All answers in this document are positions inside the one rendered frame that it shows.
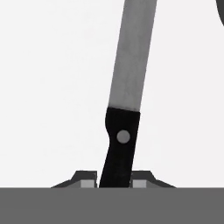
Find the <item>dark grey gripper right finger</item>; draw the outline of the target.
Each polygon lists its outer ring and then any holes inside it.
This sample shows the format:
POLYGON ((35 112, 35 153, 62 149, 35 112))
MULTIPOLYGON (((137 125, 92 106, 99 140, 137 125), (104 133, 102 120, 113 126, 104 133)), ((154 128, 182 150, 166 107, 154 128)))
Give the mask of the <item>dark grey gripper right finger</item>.
POLYGON ((162 180, 156 179, 151 171, 133 171, 130 176, 130 188, 173 188, 162 180))

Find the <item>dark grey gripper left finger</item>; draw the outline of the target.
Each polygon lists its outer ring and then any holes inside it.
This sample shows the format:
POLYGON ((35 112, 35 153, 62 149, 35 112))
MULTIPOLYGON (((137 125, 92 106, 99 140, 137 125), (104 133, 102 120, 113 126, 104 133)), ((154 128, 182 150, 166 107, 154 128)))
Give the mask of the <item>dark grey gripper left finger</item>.
POLYGON ((96 188, 96 180, 97 171, 76 171, 69 180, 54 185, 53 188, 96 188))

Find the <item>black-handled kitchen knife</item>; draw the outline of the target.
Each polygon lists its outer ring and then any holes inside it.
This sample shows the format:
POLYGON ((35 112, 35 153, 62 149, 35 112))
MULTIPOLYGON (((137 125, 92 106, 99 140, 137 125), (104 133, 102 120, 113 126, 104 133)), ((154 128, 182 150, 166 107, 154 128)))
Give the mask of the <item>black-handled kitchen knife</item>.
POLYGON ((100 187, 130 185, 157 0, 124 0, 105 127, 108 153, 100 187))

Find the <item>dark round object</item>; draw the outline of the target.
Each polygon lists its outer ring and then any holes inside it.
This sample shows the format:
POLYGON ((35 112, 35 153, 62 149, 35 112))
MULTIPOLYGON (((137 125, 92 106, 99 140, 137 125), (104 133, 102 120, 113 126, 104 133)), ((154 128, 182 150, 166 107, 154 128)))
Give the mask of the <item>dark round object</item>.
POLYGON ((216 0, 216 5, 220 21, 224 25, 224 0, 216 0))

